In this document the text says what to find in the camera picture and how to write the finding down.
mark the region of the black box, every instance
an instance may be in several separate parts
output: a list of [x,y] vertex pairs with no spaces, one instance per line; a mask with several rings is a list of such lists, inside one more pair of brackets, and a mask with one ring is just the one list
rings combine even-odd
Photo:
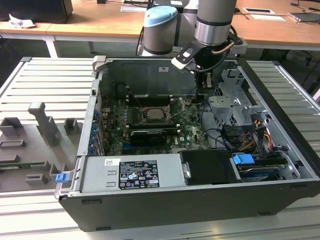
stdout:
[[65,24],[72,11],[71,0],[0,0],[0,21],[11,14],[21,20]]
[[231,153],[225,150],[186,150],[180,152],[183,164],[188,164],[191,178],[187,185],[238,183],[231,165]]

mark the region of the side panel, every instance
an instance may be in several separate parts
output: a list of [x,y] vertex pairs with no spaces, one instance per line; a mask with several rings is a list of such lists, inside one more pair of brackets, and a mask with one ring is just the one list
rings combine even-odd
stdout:
[[318,182],[96,197],[59,202],[85,232],[274,215],[319,193]]

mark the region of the yellow wire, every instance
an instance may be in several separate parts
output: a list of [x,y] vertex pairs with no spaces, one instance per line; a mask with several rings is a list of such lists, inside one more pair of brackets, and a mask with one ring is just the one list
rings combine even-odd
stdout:
[[251,147],[252,145],[254,145],[256,142],[255,140],[252,140],[249,144],[247,144],[246,146],[244,146],[243,148],[240,149],[240,151],[246,150],[249,147]]
[[269,149],[271,148],[271,139],[270,139],[270,136],[268,134],[264,134],[264,136],[266,136],[268,138],[268,146],[269,146]]

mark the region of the sticker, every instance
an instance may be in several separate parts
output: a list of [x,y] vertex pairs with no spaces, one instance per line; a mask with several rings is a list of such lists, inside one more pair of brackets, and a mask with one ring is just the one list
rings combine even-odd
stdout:
[[167,72],[169,72],[169,67],[168,66],[159,67],[159,73],[167,73]]
[[13,169],[20,169],[18,166],[2,166],[0,170],[13,170]]
[[104,160],[105,166],[118,166],[121,161],[121,158],[110,158]]
[[118,164],[121,190],[160,187],[156,160],[120,161]]
[[182,1],[170,1],[172,5],[182,6]]

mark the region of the white table leg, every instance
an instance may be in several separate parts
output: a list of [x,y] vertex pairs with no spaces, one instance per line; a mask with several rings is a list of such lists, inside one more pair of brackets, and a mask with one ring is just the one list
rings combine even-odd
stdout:
[[94,43],[92,41],[88,41],[88,43],[89,43],[90,53],[94,54],[96,52],[95,47],[94,47]]
[[56,45],[57,43],[55,41],[55,37],[47,35],[47,36],[43,36],[42,39],[46,43],[50,57],[51,58],[59,58],[60,52],[59,52],[59,49],[57,48],[57,45]]

